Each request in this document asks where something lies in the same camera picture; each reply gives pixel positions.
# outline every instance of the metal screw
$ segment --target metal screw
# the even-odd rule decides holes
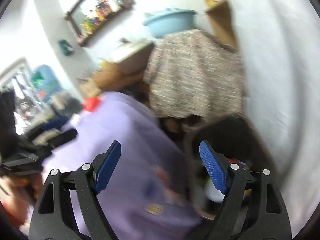
[[[267,176],[270,175],[270,171],[267,169],[264,169],[262,172],[264,175],[267,175]]]
[[[84,171],[90,169],[90,167],[91,167],[91,165],[90,165],[89,163],[86,163],[86,164],[83,164],[83,165],[82,165],[82,169],[83,169]]]
[[[58,174],[58,170],[57,170],[57,169],[54,169],[54,170],[50,171],[50,174],[51,174],[52,176],[57,175],[57,174]]]
[[[233,170],[238,170],[238,169],[239,169],[239,165],[238,165],[238,164],[235,164],[235,163],[232,163],[232,164],[230,165],[230,167],[231,167],[231,169],[233,169]]]

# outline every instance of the wall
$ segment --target wall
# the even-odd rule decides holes
[[[33,0],[11,1],[0,19],[0,40],[0,73],[20,58],[27,60],[31,70],[46,64],[64,89],[82,99],[48,42]]]
[[[62,9],[70,10],[77,0],[59,0]],[[148,28],[142,25],[144,12],[162,10],[167,7],[193,9],[199,12],[196,24],[200,29],[212,33],[212,29],[203,11],[206,9],[204,0],[135,0],[136,5],[131,11],[124,12],[99,31],[89,43],[87,50],[96,61],[99,58],[108,59],[110,52],[115,49],[121,37],[135,40],[141,37],[153,39]]]
[[[78,78],[83,78],[86,73],[92,73],[97,65],[93,63],[87,51],[77,44],[77,36],[64,19],[64,12],[58,0],[33,0],[33,2],[55,57],[68,75],[72,85],[79,89]],[[66,39],[75,50],[70,57],[65,56],[59,47],[58,42],[62,39]]]
[[[12,0],[0,19],[0,73],[23,56],[20,8],[23,0]]]
[[[20,12],[22,21],[21,45],[23,46],[23,55],[30,68],[34,69],[44,64],[50,66],[62,87],[72,93],[73,96],[81,99],[81,95],[70,81],[47,39],[34,0],[23,0]]]

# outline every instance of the wooden mirror frame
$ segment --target wooden mirror frame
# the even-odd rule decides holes
[[[71,8],[70,11],[66,12],[65,15],[65,20],[67,20],[68,22],[71,23],[73,29],[75,30],[76,34],[78,35],[78,37],[82,36],[82,32],[79,28],[79,26],[76,24],[76,22],[74,21],[74,19],[72,18],[72,14],[74,13],[74,11],[79,7],[79,5],[83,2],[84,0],[78,0],[76,2],[76,4]],[[90,39],[103,27],[105,26],[110,20],[112,20],[114,17],[116,17],[119,13],[121,13],[124,10],[130,10],[132,9],[132,6],[134,4],[134,0],[121,0],[123,5],[121,5],[121,8],[111,14],[110,16],[108,16],[108,18],[106,18],[103,22],[101,22],[101,24],[93,31],[93,33],[91,35],[89,35],[88,37],[84,37],[82,39],[79,40],[79,45],[81,47],[85,47],[88,42],[90,41]]]

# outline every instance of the blue container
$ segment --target blue container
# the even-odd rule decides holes
[[[193,10],[167,9],[151,15],[142,24],[149,27],[153,37],[162,38],[166,34],[195,29],[194,14]]]
[[[44,103],[49,101],[52,93],[62,89],[52,69],[47,65],[41,65],[34,70],[31,83]]]

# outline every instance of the white sheet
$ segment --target white sheet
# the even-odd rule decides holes
[[[320,201],[320,20],[308,0],[229,0],[247,115],[276,160],[295,236]]]

